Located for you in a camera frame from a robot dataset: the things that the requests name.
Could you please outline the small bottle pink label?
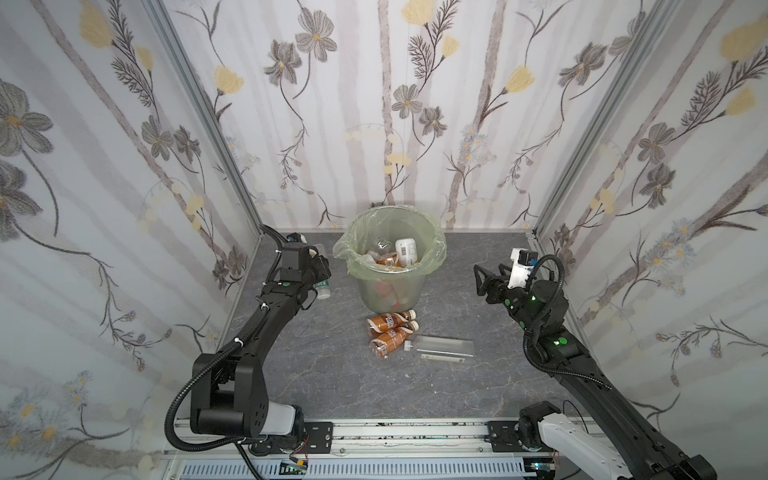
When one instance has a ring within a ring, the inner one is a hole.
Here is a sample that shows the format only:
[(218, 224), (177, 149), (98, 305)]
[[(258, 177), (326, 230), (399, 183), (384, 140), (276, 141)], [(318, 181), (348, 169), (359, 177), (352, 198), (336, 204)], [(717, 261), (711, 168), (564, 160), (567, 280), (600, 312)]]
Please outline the small bottle pink label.
[(370, 250), (377, 255), (383, 256), (393, 251), (393, 244), (386, 238), (377, 237), (373, 241)]

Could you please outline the clear square bottle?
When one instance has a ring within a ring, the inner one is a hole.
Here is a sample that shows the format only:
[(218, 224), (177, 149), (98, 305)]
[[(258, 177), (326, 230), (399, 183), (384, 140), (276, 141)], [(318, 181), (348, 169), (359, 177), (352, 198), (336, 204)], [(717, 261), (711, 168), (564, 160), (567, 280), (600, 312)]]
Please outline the clear square bottle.
[(417, 335), (405, 340), (403, 347), (424, 360), (463, 363), (475, 357), (474, 343), (464, 339)]

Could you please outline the white label clear bottle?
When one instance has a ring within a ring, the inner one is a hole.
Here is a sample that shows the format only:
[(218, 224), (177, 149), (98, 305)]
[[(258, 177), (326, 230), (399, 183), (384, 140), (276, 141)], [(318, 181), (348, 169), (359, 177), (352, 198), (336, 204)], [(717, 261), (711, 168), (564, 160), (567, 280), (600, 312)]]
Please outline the white label clear bottle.
[(414, 238), (401, 238), (395, 242), (397, 265), (408, 268), (419, 261), (417, 244)]

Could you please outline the brown coffee bottle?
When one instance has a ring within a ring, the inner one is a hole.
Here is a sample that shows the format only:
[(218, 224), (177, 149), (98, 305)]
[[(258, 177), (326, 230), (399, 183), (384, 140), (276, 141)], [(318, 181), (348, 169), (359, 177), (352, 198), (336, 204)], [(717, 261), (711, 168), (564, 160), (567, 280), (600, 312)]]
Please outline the brown coffee bottle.
[(375, 337), (369, 346), (378, 357), (387, 358), (418, 330), (417, 321), (407, 322)]
[(395, 329), (417, 317), (414, 309), (404, 312), (382, 313), (367, 320), (367, 326), (372, 335), (379, 335)]
[(400, 262), (400, 258), (396, 252), (390, 252), (386, 255), (381, 256), (379, 259), (376, 260), (376, 263), (378, 265), (389, 267), (389, 268), (401, 268), (402, 264)]

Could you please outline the clear bottle with crane label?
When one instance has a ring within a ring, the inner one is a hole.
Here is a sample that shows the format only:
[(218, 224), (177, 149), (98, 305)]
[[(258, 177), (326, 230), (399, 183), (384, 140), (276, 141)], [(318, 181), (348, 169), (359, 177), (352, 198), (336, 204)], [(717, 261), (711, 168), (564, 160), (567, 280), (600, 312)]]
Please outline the clear bottle with crane label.
[(331, 296), (329, 279), (331, 276), (329, 260), (322, 244), (314, 244), (310, 247), (310, 268), (315, 281), (313, 288), (318, 300), (325, 300)]

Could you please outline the red cap water bottle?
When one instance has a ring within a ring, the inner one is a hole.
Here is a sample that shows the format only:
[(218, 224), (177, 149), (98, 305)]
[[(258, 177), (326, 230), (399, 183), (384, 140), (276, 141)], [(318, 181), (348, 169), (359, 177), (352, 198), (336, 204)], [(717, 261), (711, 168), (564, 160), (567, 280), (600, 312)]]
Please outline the red cap water bottle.
[(365, 265), (376, 265), (377, 260), (371, 253), (366, 253), (360, 256), (360, 261)]

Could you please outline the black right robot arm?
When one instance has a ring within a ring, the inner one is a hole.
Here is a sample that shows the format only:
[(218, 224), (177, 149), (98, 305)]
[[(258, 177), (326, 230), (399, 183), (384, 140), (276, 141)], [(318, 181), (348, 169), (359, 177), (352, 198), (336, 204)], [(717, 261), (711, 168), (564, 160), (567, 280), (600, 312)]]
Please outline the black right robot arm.
[(543, 401), (522, 409), (512, 435), (528, 451), (563, 454), (593, 479), (714, 479), (701, 455), (688, 455), (644, 418), (607, 379), (588, 348), (564, 326), (568, 301), (564, 265), (555, 255), (536, 260), (522, 285), (512, 268), (497, 273), (476, 265), (476, 290), (489, 304), (504, 306), (522, 331), (522, 352), (540, 372), (560, 383), (582, 405), (608, 441), (574, 425), (561, 409)]

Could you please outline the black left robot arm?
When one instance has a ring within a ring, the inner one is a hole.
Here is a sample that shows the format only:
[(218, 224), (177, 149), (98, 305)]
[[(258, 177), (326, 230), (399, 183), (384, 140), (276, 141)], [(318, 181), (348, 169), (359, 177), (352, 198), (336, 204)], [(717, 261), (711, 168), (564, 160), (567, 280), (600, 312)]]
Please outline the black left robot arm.
[(316, 285), (331, 277), (328, 258), (299, 233), (263, 228), (276, 243), (255, 312), (214, 354), (201, 354), (190, 380), (171, 401), (164, 434), (176, 450), (201, 452), (260, 437), (303, 442), (297, 406), (269, 399), (264, 363), (287, 324), (318, 298)]

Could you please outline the mesh waste bin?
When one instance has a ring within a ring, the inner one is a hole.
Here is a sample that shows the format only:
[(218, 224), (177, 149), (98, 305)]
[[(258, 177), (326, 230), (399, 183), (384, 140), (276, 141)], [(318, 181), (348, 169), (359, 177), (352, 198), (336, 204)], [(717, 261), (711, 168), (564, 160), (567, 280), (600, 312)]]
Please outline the mesh waste bin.
[[(412, 206), (382, 206), (358, 215), (347, 231), (345, 261), (348, 273), (358, 281), (364, 304), (374, 312), (405, 311), (421, 296), (426, 278), (447, 257), (447, 240), (439, 223)], [(415, 240), (418, 261), (408, 267), (371, 264), (363, 256), (377, 239), (390, 242)]]

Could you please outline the green plastic bin liner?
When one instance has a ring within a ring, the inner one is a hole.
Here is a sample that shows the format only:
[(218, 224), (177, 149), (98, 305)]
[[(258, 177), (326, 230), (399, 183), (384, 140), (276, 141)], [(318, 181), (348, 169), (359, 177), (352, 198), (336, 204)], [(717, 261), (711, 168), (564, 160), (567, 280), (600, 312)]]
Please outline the green plastic bin liner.
[(333, 246), (358, 280), (420, 278), (447, 256), (447, 240), (432, 215), (413, 206), (380, 206), (355, 217)]

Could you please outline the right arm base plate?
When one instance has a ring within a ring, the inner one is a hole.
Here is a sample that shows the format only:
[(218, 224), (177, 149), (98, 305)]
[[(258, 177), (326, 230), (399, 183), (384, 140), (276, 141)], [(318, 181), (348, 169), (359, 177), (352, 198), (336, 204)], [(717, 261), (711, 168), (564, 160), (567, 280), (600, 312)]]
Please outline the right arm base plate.
[(489, 421), (486, 441), (494, 453), (553, 453), (538, 431), (538, 426), (528, 420)]

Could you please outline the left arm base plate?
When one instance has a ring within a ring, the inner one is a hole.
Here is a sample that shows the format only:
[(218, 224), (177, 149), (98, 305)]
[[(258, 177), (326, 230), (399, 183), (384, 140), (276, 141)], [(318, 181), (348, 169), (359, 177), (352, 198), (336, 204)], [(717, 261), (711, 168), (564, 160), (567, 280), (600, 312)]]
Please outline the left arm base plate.
[(257, 456), (329, 454), (332, 446), (332, 422), (306, 422), (289, 435), (268, 435), (248, 446)]

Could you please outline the aluminium mounting rail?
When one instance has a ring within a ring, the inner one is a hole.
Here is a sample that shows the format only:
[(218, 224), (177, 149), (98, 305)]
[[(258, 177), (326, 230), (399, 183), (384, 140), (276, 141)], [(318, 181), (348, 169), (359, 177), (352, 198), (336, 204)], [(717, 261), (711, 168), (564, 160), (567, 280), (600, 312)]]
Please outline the aluminium mounting rail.
[(538, 421), (528, 420), (538, 426), (544, 443), (553, 453), (494, 453), (486, 441), (489, 421), (518, 421), (483, 419), (423, 419), (423, 420), (328, 420), (334, 424), (332, 446), (329, 454), (267, 455), (258, 460), (287, 460), (299, 468), (307, 468), (317, 459), (502, 459), (520, 458), (528, 471), (552, 471), (557, 459), (568, 459), (573, 464), (584, 465), (587, 470), (612, 468), (626, 475), (635, 465), (650, 466), (656, 463), (661, 443), (657, 431), (648, 424), (637, 428), (620, 427), (617, 430), (593, 431), (593, 424), (579, 426), (562, 413), (551, 413)]

